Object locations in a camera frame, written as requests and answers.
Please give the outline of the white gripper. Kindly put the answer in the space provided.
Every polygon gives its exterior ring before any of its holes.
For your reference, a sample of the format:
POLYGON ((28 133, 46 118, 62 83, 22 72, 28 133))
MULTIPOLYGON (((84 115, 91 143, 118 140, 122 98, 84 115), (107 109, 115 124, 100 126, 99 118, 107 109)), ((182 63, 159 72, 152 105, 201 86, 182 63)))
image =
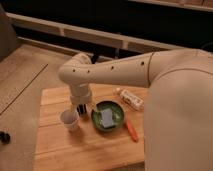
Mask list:
POLYGON ((70 100, 74 106, 77 106, 77 111, 80 117, 87 115, 85 104, 92 101, 92 91, 88 85, 70 86, 70 100))

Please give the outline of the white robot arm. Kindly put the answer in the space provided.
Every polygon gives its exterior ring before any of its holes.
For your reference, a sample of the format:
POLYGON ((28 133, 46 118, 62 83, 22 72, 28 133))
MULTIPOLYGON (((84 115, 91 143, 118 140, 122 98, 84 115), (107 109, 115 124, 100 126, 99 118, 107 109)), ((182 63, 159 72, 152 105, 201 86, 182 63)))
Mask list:
POLYGON ((74 105, 92 100, 91 83, 146 87, 146 171, 213 171, 213 53, 150 52, 92 63, 80 53, 59 69, 74 105))

